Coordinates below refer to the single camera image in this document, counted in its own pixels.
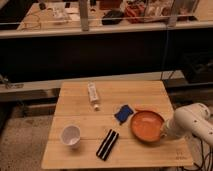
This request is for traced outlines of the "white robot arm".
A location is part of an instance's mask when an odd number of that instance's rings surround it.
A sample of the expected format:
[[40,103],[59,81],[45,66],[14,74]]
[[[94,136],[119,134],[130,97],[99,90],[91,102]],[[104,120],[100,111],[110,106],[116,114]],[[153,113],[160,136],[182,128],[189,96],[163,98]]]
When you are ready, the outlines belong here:
[[161,131],[169,139],[180,139],[190,132],[213,147],[213,124],[209,122],[210,117],[210,109],[203,103],[182,106],[163,123]]

